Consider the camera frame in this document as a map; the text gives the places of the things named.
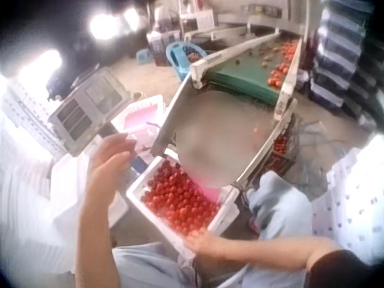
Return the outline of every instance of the person's hand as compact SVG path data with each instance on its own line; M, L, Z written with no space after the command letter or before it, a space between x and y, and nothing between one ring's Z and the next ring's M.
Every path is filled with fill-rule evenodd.
M128 134L115 134L103 139L89 160L84 207L107 210L115 197L118 178L136 156L135 140Z
M185 246L198 256L221 259L224 257L227 239L217 237L207 230L191 232L184 241Z

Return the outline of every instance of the light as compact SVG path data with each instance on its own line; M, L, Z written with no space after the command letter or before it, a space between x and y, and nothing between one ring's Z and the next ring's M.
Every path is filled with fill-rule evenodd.
M7 91L7 80L6 78L0 74L0 98L4 96Z
M90 24L91 32L96 39L108 40L118 34L119 23L112 15L97 15Z
M52 73L62 64L59 52L49 50L44 52L34 62L24 67L18 80L26 91L38 98L47 97L46 85Z
M128 24L131 27L131 29L133 31L137 31L137 29L139 27L139 23L140 23L140 17L139 17L139 14L137 13L137 11L135 9L133 9L133 8L128 9L124 13L124 18L128 22Z

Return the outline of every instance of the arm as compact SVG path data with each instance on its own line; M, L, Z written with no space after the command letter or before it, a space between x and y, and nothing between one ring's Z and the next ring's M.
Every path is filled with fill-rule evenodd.
M339 250L328 238L292 237L238 241L216 237L207 231L190 235L185 244L197 254L285 271L305 268L310 271L320 258Z
M120 287L112 256L108 207L118 187L119 174L128 168L135 142L126 134L105 138L89 162L85 200L79 217L76 287Z

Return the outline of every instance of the white plastic crate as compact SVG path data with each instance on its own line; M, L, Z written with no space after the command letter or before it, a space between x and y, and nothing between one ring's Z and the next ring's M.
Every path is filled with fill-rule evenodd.
M178 157L170 149L166 149L165 154L168 155L167 159L172 164L178 162ZM177 234L168 225L167 221L157 217L142 201L141 197L146 191L149 191L147 185L157 172L157 169L166 159L157 156L155 160L149 165L145 172L131 185L127 191L127 197L132 201L132 204L138 208L138 210L144 214L144 216L151 221L157 229L167 238L167 240L174 246L174 248L185 258L192 259L195 254L189 249L184 247L183 240L179 234ZM235 204L235 200L239 194L239 190L231 185L228 185L221 189L219 203L220 209L218 210L215 218L208 226L208 231L219 235L234 221L239 215L239 209Z

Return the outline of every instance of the finger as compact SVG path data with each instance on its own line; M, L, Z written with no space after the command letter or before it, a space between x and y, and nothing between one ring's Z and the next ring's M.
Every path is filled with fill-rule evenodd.
M102 165L102 169L107 173L120 174L127 165L129 166L130 160L130 152L115 154Z
M111 147L124 142L125 138L127 137L128 137L128 133L114 134L114 135L105 137L101 141L100 146L97 148L95 155L105 153L106 151L110 150Z
M184 245L185 245L189 250L192 250L192 251L195 250L194 240L192 240L192 239L189 238L189 237L186 237L186 238L184 239Z
M109 158L116 154L123 152L134 152L137 141L132 139L125 139L123 142L119 142L115 145L109 146L108 150L101 155L104 161L107 161Z

